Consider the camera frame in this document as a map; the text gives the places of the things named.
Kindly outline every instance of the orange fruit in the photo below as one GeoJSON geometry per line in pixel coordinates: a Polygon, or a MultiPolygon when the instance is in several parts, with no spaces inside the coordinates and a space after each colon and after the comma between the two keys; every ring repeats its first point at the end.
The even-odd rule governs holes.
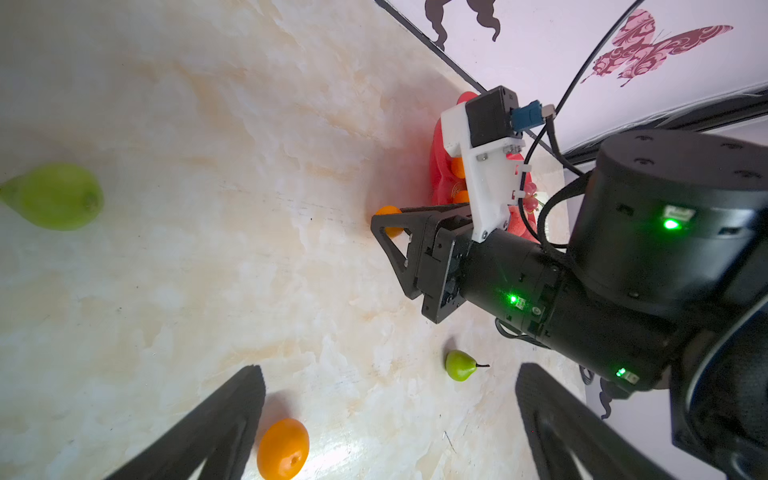
{"type": "MultiPolygon", "coordinates": [[[[376,215],[391,215],[391,214],[401,214],[401,213],[402,213],[402,210],[400,210],[398,207],[387,205],[386,207],[380,208],[379,211],[376,212],[376,215]]],[[[402,228],[387,227],[384,229],[384,231],[386,232],[389,238],[395,238],[402,233],[402,228]]]]}
{"type": "Polygon", "coordinates": [[[456,176],[456,178],[466,177],[464,173],[464,159],[459,157],[451,160],[451,172],[456,176]]]}
{"type": "Polygon", "coordinates": [[[454,204],[465,204],[469,202],[469,192],[467,190],[461,190],[453,197],[454,204]]]}
{"type": "Polygon", "coordinates": [[[264,480],[288,480],[299,473],[310,454],[310,434],[298,420],[272,425],[259,443],[256,465],[264,480]]]}

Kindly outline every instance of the marble surface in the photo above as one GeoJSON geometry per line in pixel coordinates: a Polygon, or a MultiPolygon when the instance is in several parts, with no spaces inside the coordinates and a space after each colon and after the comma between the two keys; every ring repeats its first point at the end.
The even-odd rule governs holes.
{"type": "Polygon", "coordinates": [[[472,305],[432,325],[369,232],[427,204],[466,89],[373,1],[1,3],[0,181],[72,161],[106,204],[69,233],[0,205],[0,478],[103,478],[249,364],[262,429],[309,429],[299,479],[535,477],[519,365],[583,398],[577,366],[472,305]],[[453,382],[446,345],[492,367],[453,382]]]}

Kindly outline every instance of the brown swirl decal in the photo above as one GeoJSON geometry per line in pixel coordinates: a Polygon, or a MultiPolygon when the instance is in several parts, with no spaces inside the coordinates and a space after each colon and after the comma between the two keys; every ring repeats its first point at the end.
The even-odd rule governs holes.
{"type": "Polygon", "coordinates": [[[687,31],[654,43],[656,20],[645,10],[635,10],[611,42],[616,48],[595,60],[592,73],[581,83],[592,75],[604,77],[629,61],[618,75],[619,78],[627,79],[621,85],[623,87],[632,78],[659,68],[668,55],[689,51],[729,30],[733,30],[733,27],[715,25],[687,31]]]}
{"type": "MultiPolygon", "coordinates": [[[[437,45],[441,50],[445,50],[445,41],[448,40],[448,32],[442,26],[443,7],[451,0],[425,0],[424,12],[427,20],[432,23],[432,28],[437,34],[437,45]]],[[[467,5],[478,14],[477,22],[486,28],[493,28],[494,34],[492,41],[496,41],[498,34],[502,31],[502,23],[493,16],[493,2],[495,0],[467,0],[467,5]]]]}

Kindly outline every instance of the green led light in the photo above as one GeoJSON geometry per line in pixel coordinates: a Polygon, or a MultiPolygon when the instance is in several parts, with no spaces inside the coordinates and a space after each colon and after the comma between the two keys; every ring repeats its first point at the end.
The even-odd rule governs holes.
{"type": "Polygon", "coordinates": [[[667,218],[664,221],[664,228],[667,230],[679,230],[680,229],[680,222],[677,220],[672,220],[671,218],[667,218]]]}

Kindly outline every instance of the black strap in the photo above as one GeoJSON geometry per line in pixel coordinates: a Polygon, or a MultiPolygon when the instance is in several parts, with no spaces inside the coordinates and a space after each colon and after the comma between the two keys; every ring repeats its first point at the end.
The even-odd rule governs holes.
{"type": "Polygon", "coordinates": [[[565,187],[562,187],[555,195],[552,196],[552,198],[549,199],[547,204],[544,205],[544,208],[541,209],[541,213],[538,215],[538,225],[540,226],[538,231],[538,241],[541,243],[541,248],[544,249],[544,252],[547,255],[554,258],[561,265],[568,268],[573,266],[571,258],[562,253],[560,250],[554,248],[552,244],[549,243],[549,240],[547,240],[545,229],[547,215],[549,215],[549,211],[552,210],[555,205],[559,204],[563,200],[567,200],[578,195],[583,195],[584,192],[587,191],[587,184],[589,183],[589,179],[592,178],[593,171],[594,170],[588,171],[586,174],[570,182],[565,187]]]}

